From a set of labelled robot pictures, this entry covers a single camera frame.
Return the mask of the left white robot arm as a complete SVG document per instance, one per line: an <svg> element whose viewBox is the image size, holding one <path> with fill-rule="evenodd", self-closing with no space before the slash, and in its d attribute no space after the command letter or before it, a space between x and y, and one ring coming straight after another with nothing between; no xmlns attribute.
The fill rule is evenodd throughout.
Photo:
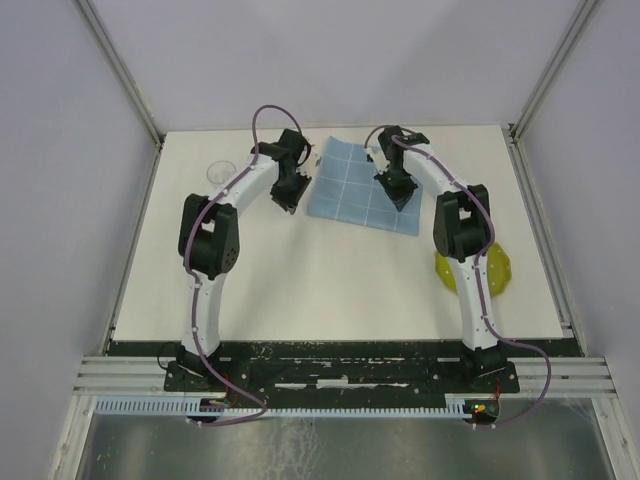
<svg viewBox="0 0 640 480"><path fill-rule="evenodd" d="M294 214L311 182L300 171L310 153L302 133L285 129L277 141L257 143L246 166L218 193L191 194L184 201L178 252L191 277L191 306L176 362L198 389L212 389L221 378L212 355L221 343L224 284L240 255L239 218L265 190L284 212Z"/></svg>

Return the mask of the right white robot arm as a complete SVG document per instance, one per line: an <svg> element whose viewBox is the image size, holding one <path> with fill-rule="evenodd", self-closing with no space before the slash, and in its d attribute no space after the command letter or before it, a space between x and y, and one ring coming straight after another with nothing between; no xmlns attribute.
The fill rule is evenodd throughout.
<svg viewBox="0 0 640 480"><path fill-rule="evenodd" d="M471 185L436 158L422 133L398 125L375 128L379 149L364 145L375 164L374 179L396 210L401 211L422 186L435 200L433 242L452 270L462 322L459 379L481 391L507 368L495 331L488 273L488 252L495 241L489 194Z"/></svg>

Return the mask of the blue checkered cloth napkin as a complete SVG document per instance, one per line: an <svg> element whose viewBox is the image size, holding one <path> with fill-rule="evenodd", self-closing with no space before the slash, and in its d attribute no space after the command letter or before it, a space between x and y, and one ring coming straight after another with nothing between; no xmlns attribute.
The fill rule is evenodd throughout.
<svg viewBox="0 0 640 480"><path fill-rule="evenodd" d="M357 226L417 236L420 230L422 187L397 210L374 179L373 163L363 146L328 138L314 178L307 214Z"/></svg>

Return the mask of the clear plastic cup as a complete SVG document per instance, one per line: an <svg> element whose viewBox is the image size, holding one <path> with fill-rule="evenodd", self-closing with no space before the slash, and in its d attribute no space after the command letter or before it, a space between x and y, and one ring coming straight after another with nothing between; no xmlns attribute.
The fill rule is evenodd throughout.
<svg viewBox="0 0 640 480"><path fill-rule="evenodd" d="M207 180L216 188L224 186L237 172L232 162L219 160L212 163L206 171Z"/></svg>

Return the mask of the green polka dot plate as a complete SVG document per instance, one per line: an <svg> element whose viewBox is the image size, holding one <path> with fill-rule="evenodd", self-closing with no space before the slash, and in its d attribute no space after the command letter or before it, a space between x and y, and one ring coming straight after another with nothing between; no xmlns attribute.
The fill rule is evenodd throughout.
<svg viewBox="0 0 640 480"><path fill-rule="evenodd" d="M457 293L452 264L447 257L434 252L435 272L445 288ZM495 242L487 254L489 293L491 297L502 294L512 279L511 261L502 246Z"/></svg>

